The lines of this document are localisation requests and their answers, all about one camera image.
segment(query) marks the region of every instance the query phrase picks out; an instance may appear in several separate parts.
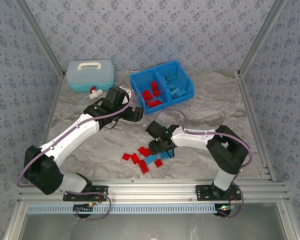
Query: black bracket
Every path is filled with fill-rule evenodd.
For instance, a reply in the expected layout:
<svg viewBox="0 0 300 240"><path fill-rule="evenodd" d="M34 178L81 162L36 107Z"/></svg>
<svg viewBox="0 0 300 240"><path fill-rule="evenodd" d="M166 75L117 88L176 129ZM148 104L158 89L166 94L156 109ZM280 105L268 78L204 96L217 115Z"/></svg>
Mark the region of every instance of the black bracket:
<svg viewBox="0 0 300 240"><path fill-rule="evenodd" d="M195 186L196 199L198 201L233 201L231 197L234 196L236 200L241 200L240 190L236 185L231 185L227 191L220 197L217 197L213 193L211 185L197 185Z"/></svg>
<svg viewBox="0 0 300 240"><path fill-rule="evenodd" d="M78 214L78 217L81 219L85 219L91 215L91 212L94 210L93 206L89 206L89 204L76 204L73 206L72 211L77 216L76 212L85 212Z"/></svg>
<svg viewBox="0 0 300 240"><path fill-rule="evenodd" d="M108 186L91 186L89 192L101 192L108 195ZM103 195L89 194L89 195L77 195L65 193L63 194L64 202L106 202L107 198Z"/></svg>

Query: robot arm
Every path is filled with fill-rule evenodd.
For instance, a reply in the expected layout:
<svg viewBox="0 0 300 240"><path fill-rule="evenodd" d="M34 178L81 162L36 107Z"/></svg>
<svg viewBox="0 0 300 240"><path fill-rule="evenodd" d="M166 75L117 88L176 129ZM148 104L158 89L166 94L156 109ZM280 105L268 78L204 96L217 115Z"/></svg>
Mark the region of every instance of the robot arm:
<svg viewBox="0 0 300 240"><path fill-rule="evenodd" d="M171 125L166 128L153 121L146 131L155 138L149 143L152 154L173 150L176 147L192 147L209 151L220 167L211 185L216 197L228 190L248 155L247 149L237 141L229 137L211 134L213 132L224 133L240 139L230 128L224 125L218 129L194 130L183 129L179 125ZM187 132L200 132L200 134L195 135Z"/></svg>
<svg viewBox="0 0 300 240"><path fill-rule="evenodd" d="M130 106L112 117L93 119L122 109L127 105L130 96L131 92L123 87L111 87L105 98L100 98L89 105L83 114L55 139L39 148L29 147L25 151L24 166L42 151L47 149L48 151L28 168L24 177L46 195L57 190L77 193L89 192L88 188L91 187L91 182L87 178L80 174L61 173L59 167L77 146L107 124L113 121L117 122L121 118L132 122L140 121L143 117L143 109L136 107L133 111Z"/></svg>

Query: mounting plate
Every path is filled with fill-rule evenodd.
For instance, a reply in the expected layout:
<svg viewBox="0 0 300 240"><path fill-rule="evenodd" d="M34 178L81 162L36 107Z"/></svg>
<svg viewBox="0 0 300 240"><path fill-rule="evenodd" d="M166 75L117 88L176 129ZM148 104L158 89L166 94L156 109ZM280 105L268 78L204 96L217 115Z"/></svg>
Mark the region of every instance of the mounting plate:
<svg viewBox="0 0 300 240"><path fill-rule="evenodd" d="M108 195L108 186L91 186L89 192L101 192ZM63 194L64 202L106 202L107 199L103 195L89 194L89 195L76 195L76 194Z"/></svg>
<svg viewBox="0 0 300 240"><path fill-rule="evenodd" d="M241 194L236 185L231 185L224 192L222 198L218 198L213 194L211 185L197 185L195 186L195 193L198 201L233 201L234 199L230 195L233 195L237 200L241 200Z"/></svg>

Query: floral wallpaper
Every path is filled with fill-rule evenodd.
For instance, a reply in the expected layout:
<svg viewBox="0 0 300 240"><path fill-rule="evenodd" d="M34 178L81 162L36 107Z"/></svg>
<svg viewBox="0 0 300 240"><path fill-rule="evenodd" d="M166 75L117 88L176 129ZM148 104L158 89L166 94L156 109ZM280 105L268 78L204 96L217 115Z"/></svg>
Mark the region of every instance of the floral wallpaper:
<svg viewBox="0 0 300 240"><path fill-rule="evenodd" d="M63 70L111 59L117 70L178 60L239 69L274 0L27 0Z"/></svg>
<svg viewBox="0 0 300 240"><path fill-rule="evenodd" d="M13 0L0 0L0 240L25 150L39 144L59 80Z"/></svg>
<svg viewBox="0 0 300 240"><path fill-rule="evenodd" d="M288 0L244 79L300 223L300 0Z"/></svg>

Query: blue block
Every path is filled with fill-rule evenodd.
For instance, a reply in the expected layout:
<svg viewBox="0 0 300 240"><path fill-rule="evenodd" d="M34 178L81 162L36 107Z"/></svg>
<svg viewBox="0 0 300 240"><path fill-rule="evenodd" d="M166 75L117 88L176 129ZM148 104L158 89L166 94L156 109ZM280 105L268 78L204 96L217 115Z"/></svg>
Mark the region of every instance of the blue block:
<svg viewBox="0 0 300 240"><path fill-rule="evenodd" d="M174 84L168 84L168 88L170 91L172 91L173 89L176 88L176 86Z"/></svg>
<svg viewBox="0 0 300 240"><path fill-rule="evenodd" d="M175 90L171 91L171 95L173 96L173 95L175 95L179 91L180 91L180 88L177 87Z"/></svg>
<svg viewBox="0 0 300 240"><path fill-rule="evenodd" d="M173 158L175 156L172 150L170 150L168 152L169 152L169 154L170 154L171 157L169 157L169 155L168 155L168 153L166 151L163 151L163 152L160 152L160 159L161 160L171 159L171 158Z"/></svg>
<svg viewBox="0 0 300 240"><path fill-rule="evenodd" d="M169 80L176 79L176 78L177 78L177 75L168 75L168 76L165 76L164 78L165 78L167 81L169 81Z"/></svg>
<svg viewBox="0 0 300 240"><path fill-rule="evenodd" d="M150 163L153 163L157 159L158 159L157 155L150 155L150 156L147 156L144 159L144 161L145 161L145 164L149 165Z"/></svg>
<svg viewBox="0 0 300 240"><path fill-rule="evenodd" d="M178 91L177 93L176 93L176 95L180 98L180 97L182 97L182 96L184 96L184 95L186 95L187 94L187 91L186 90L184 90L184 89L182 89L182 90L180 90L180 91Z"/></svg>

